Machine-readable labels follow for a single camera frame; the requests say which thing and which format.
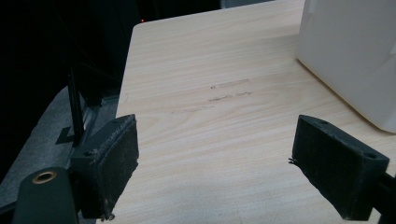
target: scratch mark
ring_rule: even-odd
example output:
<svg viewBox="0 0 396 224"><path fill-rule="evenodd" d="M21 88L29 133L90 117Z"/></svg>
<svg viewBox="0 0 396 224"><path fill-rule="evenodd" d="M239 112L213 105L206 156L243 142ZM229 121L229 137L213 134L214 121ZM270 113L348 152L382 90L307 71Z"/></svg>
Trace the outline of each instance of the scratch mark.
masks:
<svg viewBox="0 0 396 224"><path fill-rule="evenodd" d="M212 99L207 100L207 101L215 102L215 101L220 101L220 100L224 100L224 99L227 99L227 98L233 98L233 96L232 95L220 96L220 97L212 98Z"/></svg>
<svg viewBox="0 0 396 224"><path fill-rule="evenodd" d="M195 108L173 111L171 114L193 113L193 112L197 112L197 111L200 111L200 110L210 109L212 107L214 107L214 106L213 105L198 106L198 107L195 107Z"/></svg>
<svg viewBox="0 0 396 224"><path fill-rule="evenodd" d="M250 95L251 91L239 92L235 96L243 96L243 95Z"/></svg>
<svg viewBox="0 0 396 224"><path fill-rule="evenodd" d="M222 84L219 84L217 86L212 86L212 87L210 87L210 89L213 90L215 88L227 88L227 87L240 85L240 84L243 84L245 82L249 82L249 79L247 78L247 79L242 79L242 80L239 80L239 81L232 81L232 82L222 83Z"/></svg>

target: light wood tabletop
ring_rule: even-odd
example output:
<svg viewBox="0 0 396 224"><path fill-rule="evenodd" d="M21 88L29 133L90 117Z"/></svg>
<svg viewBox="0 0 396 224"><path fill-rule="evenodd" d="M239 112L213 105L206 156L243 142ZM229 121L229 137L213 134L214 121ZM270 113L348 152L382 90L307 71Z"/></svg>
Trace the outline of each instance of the light wood tabletop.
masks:
<svg viewBox="0 0 396 224"><path fill-rule="evenodd" d="M385 154L395 175L396 135L296 60L303 7L279 0L134 28L117 117L136 114L140 158L112 223L346 223L288 164L300 114Z"/></svg>

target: screw hole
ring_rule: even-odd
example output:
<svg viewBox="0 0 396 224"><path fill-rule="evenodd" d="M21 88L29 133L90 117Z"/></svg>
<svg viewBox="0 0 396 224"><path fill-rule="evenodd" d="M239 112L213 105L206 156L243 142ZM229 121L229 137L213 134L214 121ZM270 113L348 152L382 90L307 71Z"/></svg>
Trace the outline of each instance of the screw hole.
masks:
<svg viewBox="0 0 396 224"><path fill-rule="evenodd" d="M54 171L47 171L44 173L41 173L39 175L36 175L33 178L33 183L34 184L44 184L47 183L49 181L51 181L52 179L54 179L56 177L56 172Z"/></svg>

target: black metal rod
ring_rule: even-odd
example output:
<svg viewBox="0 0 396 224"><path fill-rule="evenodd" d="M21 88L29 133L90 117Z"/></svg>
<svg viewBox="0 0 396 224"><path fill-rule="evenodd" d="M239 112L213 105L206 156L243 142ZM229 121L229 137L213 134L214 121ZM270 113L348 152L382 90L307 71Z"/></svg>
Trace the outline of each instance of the black metal rod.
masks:
<svg viewBox="0 0 396 224"><path fill-rule="evenodd" d="M382 215L378 223L396 223L396 180L383 174L371 192L374 208Z"/></svg>
<svg viewBox="0 0 396 224"><path fill-rule="evenodd" d="M77 146L84 134L84 121L82 118L81 103L79 100L79 93L76 86L73 68L70 69L70 74L68 75L68 90L74 129L73 146Z"/></svg>

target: white cardboard box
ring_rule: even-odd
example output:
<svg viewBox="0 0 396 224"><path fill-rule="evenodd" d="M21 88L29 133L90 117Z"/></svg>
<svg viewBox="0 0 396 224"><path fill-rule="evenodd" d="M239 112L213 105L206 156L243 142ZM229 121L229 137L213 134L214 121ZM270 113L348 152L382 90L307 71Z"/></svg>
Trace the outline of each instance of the white cardboard box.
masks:
<svg viewBox="0 0 396 224"><path fill-rule="evenodd" d="M305 0L297 58L396 133L396 0Z"/></svg>

